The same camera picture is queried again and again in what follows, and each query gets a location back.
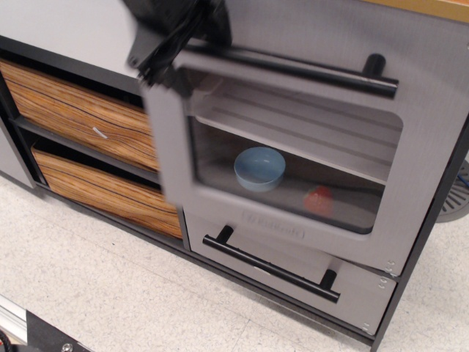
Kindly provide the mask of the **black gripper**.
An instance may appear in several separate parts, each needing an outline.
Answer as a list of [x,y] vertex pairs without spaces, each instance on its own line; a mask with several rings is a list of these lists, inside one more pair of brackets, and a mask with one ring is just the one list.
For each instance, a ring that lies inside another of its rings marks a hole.
[[229,11],[223,0],[125,1],[136,20],[136,36],[127,63],[147,86],[188,87],[173,61],[197,31],[197,38],[230,46]]

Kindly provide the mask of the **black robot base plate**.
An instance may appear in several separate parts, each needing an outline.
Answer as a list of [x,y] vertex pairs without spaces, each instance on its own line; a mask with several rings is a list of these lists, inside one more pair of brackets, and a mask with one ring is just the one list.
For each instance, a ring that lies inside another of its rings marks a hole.
[[85,345],[30,311],[26,311],[27,344],[41,351],[90,352]]

